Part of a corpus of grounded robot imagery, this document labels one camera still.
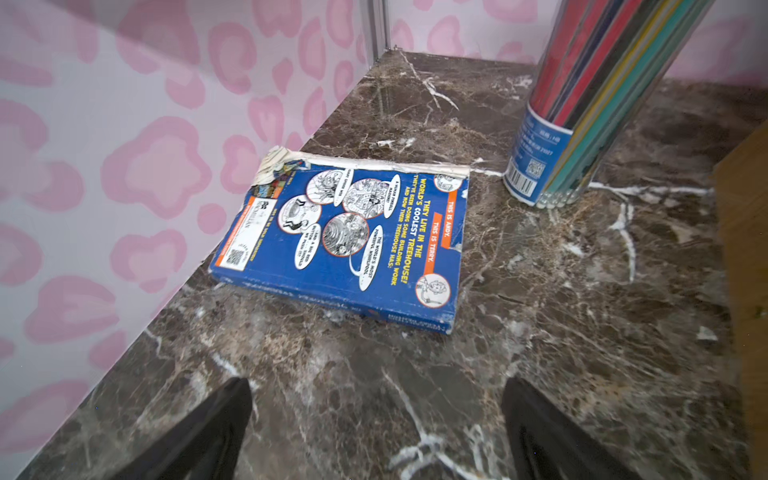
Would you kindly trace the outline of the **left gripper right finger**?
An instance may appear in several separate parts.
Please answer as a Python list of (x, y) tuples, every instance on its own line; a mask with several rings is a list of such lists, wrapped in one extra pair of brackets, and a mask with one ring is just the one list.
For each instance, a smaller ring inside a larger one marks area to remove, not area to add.
[(519, 479), (640, 478), (523, 378), (507, 379), (501, 411)]

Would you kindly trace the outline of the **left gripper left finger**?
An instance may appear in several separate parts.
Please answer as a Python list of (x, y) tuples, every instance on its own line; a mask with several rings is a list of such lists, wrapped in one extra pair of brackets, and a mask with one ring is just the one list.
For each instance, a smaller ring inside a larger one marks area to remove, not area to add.
[(252, 415), (247, 379), (233, 377), (114, 479), (232, 479)]

